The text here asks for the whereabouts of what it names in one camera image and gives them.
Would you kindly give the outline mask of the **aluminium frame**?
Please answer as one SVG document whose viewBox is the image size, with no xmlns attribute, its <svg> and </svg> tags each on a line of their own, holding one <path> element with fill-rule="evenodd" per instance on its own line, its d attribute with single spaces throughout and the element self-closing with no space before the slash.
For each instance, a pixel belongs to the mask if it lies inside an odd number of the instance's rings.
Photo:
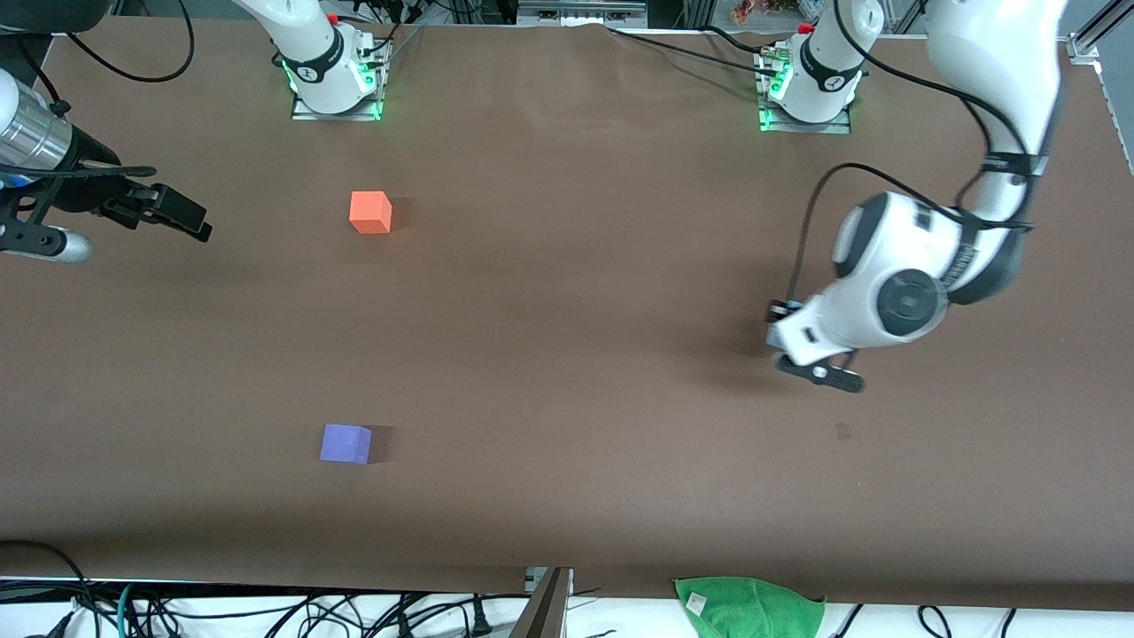
<svg viewBox="0 0 1134 638">
<path fill-rule="evenodd" d="M 648 28 L 648 0 L 517 0 L 516 24 Z"/>
</svg>

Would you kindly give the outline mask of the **grey metal post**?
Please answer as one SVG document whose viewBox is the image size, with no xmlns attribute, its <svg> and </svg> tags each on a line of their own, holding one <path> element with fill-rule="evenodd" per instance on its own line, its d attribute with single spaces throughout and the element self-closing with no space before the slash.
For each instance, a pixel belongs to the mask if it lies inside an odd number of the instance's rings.
<svg viewBox="0 0 1134 638">
<path fill-rule="evenodd" d="M 562 638 L 573 580 L 572 568 L 544 569 L 508 638 Z"/>
</svg>

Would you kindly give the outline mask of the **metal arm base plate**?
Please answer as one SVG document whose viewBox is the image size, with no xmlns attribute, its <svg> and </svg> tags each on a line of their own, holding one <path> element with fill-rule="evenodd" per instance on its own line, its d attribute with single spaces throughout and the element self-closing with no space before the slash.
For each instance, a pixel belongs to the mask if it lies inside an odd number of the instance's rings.
<svg viewBox="0 0 1134 638">
<path fill-rule="evenodd" d="M 850 133 L 853 90 L 844 90 L 845 78 L 835 76 L 835 90 L 799 67 L 789 50 L 765 46 L 753 54 L 758 122 L 763 131 L 847 135 Z"/>
<path fill-rule="evenodd" d="M 339 59 L 322 73 L 281 57 L 294 93 L 296 121 L 380 121 L 384 116 L 390 44 L 372 34 L 353 34 Z"/>
</svg>

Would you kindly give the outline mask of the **green cloth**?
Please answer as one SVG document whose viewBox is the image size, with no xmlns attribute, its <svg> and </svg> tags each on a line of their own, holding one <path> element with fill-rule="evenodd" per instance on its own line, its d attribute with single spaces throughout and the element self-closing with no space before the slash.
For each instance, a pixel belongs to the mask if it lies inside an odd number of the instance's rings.
<svg viewBox="0 0 1134 638">
<path fill-rule="evenodd" d="M 748 577 L 672 582 L 697 638 L 816 638 L 826 599 Z"/>
</svg>

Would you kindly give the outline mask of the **orange block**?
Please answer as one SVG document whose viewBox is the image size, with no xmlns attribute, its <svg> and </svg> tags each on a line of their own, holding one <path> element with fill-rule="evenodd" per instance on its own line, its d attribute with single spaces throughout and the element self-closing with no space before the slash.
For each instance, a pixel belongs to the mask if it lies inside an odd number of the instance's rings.
<svg viewBox="0 0 1134 638">
<path fill-rule="evenodd" d="M 392 233 L 392 202 L 384 192 L 352 192 L 348 219 L 357 233 Z"/>
</svg>

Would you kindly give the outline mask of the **purple block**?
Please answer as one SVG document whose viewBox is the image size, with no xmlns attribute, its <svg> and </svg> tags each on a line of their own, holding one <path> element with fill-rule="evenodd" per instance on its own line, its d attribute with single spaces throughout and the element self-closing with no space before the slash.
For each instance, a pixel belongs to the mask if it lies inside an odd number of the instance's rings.
<svg viewBox="0 0 1134 638">
<path fill-rule="evenodd" d="M 319 460 L 336 463 L 369 463 L 372 431 L 366 425 L 325 424 Z"/>
</svg>

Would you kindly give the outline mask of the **brown table cover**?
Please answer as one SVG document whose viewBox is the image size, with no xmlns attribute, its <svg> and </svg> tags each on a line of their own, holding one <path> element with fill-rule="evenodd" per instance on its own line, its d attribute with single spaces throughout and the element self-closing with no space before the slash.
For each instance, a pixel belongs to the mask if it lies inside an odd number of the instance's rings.
<svg viewBox="0 0 1134 638">
<path fill-rule="evenodd" d="M 953 97 L 885 74 L 848 135 L 763 131 L 745 73 L 599 26 L 421 31 L 378 122 L 293 121 L 249 20 L 170 83 L 71 42 L 74 122 L 209 211 L 211 241 L 50 215 L 84 265 L 0 257 L 0 538 L 92 579 L 603 596 L 750 576 L 811 598 L 1134 610 L 1134 176 L 1065 65 L 1002 294 L 776 371 L 805 203 L 844 161 L 948 203 Z M 361 235 L 352 192 L 384 192 Z M 366 425 L 369 463 L 319 460 Z"/>
</svg>

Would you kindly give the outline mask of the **aluminium frame rail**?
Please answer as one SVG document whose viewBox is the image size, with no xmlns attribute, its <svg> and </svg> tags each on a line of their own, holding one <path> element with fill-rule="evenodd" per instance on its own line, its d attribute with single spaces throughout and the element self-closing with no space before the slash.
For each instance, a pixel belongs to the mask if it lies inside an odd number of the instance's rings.
<svg viewBox="0 0 1134 638">
<path fill-rule="evenodd" d="M 1090 65 L 1098 60 L 1098 45 L 1134 16 L 1134 0 L 1106 0 L 1078 29 L 1067 36 L 1067 53 L 1073 65 Z"/>
</svg>

